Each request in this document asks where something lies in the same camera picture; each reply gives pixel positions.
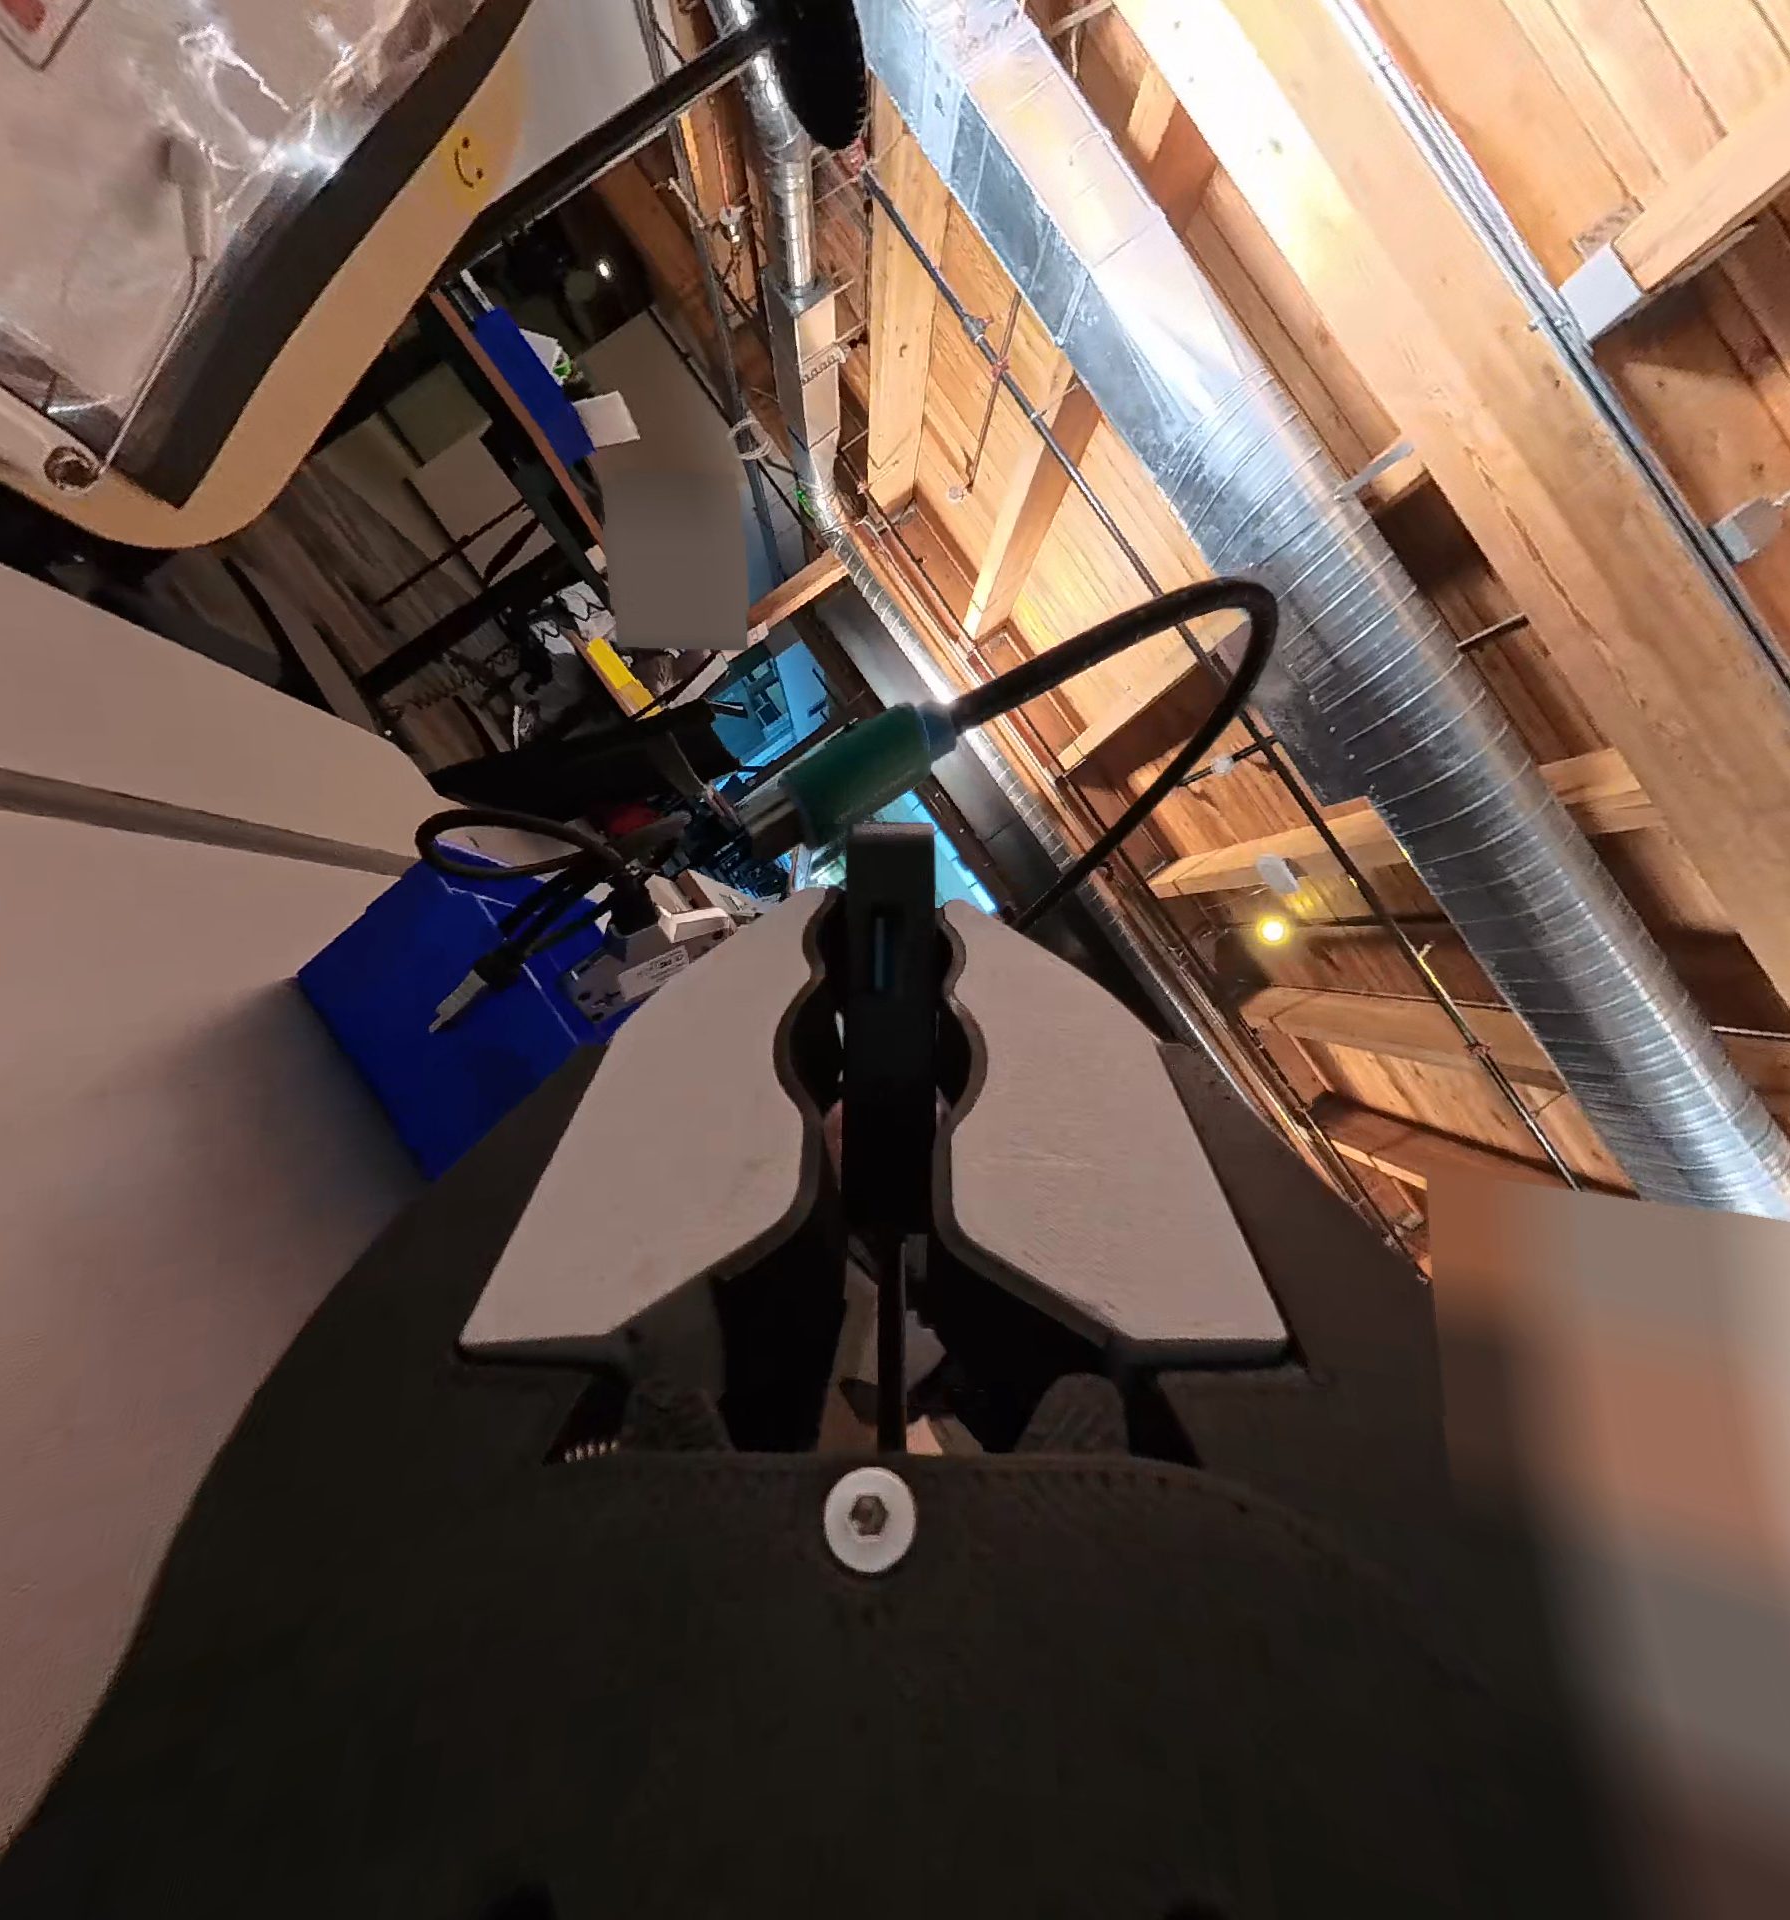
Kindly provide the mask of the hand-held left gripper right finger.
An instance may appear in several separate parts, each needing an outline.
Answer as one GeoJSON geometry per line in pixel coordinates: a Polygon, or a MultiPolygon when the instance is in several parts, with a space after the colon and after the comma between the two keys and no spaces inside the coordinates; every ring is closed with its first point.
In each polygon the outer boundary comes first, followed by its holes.
{"type": "Polygon", "coordinates": [[[1163,1375],[1292,1362],[1292,1326],[1161,1041],[998,920],[960,902],[938,917],[928,1326],[949,1416],[1007,1454],[1059,1379],[1126,1407],[1163,1375]]]}

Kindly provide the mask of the silver spiral duct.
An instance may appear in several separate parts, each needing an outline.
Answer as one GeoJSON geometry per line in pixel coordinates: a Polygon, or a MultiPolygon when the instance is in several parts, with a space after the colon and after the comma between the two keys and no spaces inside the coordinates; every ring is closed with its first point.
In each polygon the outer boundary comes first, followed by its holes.
{"type": "Polygon", "coordinates": [[[1790,1218],[1790,1139],[1022,4],[864,2],[871,72],[1208,569],[1258,691],[1365,799],[1642,1198],[1790,1218]]]}

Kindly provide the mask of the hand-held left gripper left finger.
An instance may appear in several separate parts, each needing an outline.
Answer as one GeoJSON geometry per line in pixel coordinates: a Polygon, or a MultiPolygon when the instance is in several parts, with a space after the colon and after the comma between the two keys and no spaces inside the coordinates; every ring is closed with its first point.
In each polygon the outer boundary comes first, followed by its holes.
{"type": "Polygon", "coordinates": [[[468,1311],[465,1359],[701,1390],[739,1449],[816,1448],[845,1315],[825,1139],[839,908],[793,894],[629,1016],[468,1311]]]}

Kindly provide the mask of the laminated instruction sheet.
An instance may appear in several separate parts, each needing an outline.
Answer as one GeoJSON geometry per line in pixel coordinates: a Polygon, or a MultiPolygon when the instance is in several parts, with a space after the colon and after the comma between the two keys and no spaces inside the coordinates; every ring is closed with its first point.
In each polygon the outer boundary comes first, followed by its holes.
{"type": "Polygon", "coordinates": [[[0,385],[106,457],[378,116],[402,4],[0,4],[0,385]]]}

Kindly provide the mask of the black square HDMI adapter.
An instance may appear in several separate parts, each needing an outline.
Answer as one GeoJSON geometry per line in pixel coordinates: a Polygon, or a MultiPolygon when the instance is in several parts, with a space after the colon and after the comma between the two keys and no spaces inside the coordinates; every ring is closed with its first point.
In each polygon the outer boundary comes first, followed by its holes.
{"type": "Polygon", "coordinates": [[[842,1191],[857,1234],[897,1243],[930,1218],[943,951],[928,826],[864,824],[847,846],[842,1191]]]}

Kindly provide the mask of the black flat panel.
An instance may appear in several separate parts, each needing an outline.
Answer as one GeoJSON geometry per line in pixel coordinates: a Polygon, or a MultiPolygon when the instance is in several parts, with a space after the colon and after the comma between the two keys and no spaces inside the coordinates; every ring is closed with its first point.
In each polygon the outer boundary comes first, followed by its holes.
{"type": "Polygon", "coordinates": [[[716,733],[716,713],[707,703],[691,703],[534,737],[442,767],[430,781],[462,807],[565,823],[632,802],[678,805],[739,770],[739,753],[716,733]]]}

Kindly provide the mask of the blue plastic bin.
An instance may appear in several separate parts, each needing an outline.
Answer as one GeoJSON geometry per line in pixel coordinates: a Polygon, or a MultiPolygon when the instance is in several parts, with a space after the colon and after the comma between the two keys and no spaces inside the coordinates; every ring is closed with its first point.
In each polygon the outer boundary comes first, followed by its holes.
{"type": "Polygon", "coordinates": [[[436,846],[300,971],[307,1004],[438,1179],[525,1098],[600,1054],[562,974],[598,945],[614,876],[527,874],[459,837],[436,846]]]}

